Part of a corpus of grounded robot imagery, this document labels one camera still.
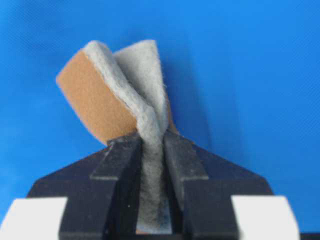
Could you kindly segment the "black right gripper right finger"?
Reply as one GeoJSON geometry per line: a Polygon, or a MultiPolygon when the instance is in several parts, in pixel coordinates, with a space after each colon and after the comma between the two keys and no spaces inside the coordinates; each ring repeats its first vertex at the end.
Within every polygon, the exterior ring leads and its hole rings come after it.
{"type": "Polygon", "coordinates": [[[167,131],[164,155],[182,231],[192,240],[297,240],[285,196],[267,180],[167,131]]]}

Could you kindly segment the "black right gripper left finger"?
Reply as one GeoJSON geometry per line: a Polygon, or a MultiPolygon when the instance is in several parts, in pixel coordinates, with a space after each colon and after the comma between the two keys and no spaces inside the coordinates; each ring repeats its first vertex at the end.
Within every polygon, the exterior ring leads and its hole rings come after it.
{"type": "Polygon", "coordinates": [[[38,179],[15,199],[3,240],[111,240],[136,233],[142,139],[115,138],[107,148],[38,179]]]}

